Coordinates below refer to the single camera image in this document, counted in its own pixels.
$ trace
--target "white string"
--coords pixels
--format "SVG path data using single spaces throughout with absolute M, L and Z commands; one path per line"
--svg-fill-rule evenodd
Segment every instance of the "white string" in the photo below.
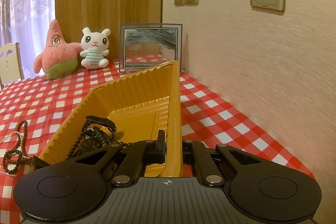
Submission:
M 7 135 L 6 137 L 4 137 L 3 140 L 0 142 L 0 145 L 3 144 L 3 143 L 5 142 L 5 140 L 7 140 L 7 139 L 13 137 L 14 135 L 17 136 L 17 140 L 19 140 L 19 138 L 20 138 L 20 146 L 19 146 L 19 147 L 21 148 L 21 151 L 22 151 L 22 136 L 21 136 L 20 132 L 18 132 L 18 131 L 14 131 L 14 132 L 12 132 L 11 134 L 9 134 L 9 135 Z M 5 175 L 10 176 L 10 177 L 19 177 L 19 176 L 17 176 L 17 175 L 11 175 L 11 174 L 8 174 L 8 173 L 2 172 L 2 171 L 0 171 L 0 173 L 5 174 Z

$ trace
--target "ridged gray surface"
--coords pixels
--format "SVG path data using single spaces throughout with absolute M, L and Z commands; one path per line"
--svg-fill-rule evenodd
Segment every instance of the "ridged gray surface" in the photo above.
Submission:
M 32 224 L 24 220 L 22 224 Z M 140 178 L 112 192 L 91 215 L 73 224 L 260 224 L 236 210 L 219 189 L 197 178 Z M 301 224 L 313 224 L 306 220 Z

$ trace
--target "picture frame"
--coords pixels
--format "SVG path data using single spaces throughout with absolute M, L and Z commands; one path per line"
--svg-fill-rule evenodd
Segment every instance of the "picture frame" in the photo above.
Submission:
M 121 24 L 119 72 L 136 72 L 182 59 L 182 24 Z

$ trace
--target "tablecloth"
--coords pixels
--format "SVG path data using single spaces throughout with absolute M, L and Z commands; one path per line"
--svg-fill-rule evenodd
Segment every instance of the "tablecloth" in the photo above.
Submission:
M 114 61 L 107 68 L 80 69 L 58 80 L 38 76 L 7 85 L 0 91 L 0 140 L 25 119 L 29 123 L 26 151 L 29 156 L 38 155 L 90 89 L 123 76 L 118 67 L 118 62 Z M 186 72 L 180 75 L 180 95 L 183 140 L 201 141 L 211 148 L 218 143 L 227 143 L 313 177 L 280 143 Z M 12 137 L 0 145 L 1 162 L 6 150 L 11 149 L 16 140 Z M 29 166 L 21 168 L 18 175 L 22 176 L 28 170 Z M 1 224 L 18 224 L 21 220 L 12 196 L 18 179 L 0 174 Z

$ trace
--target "silver rivet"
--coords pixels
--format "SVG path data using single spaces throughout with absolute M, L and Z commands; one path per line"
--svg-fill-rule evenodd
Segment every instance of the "silver rivet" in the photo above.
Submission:
M 126 176 L 126 175 L 118 175 L 114 178 L 114 181 L 116 183 L 127 183 L 130 181 L 130 178 L 129 176 Z
M 218 175 L 210 175 L 210 176 L 207 176 L 205 180 L 209 183 L 219 183 L 222 181 L 222 178 Z

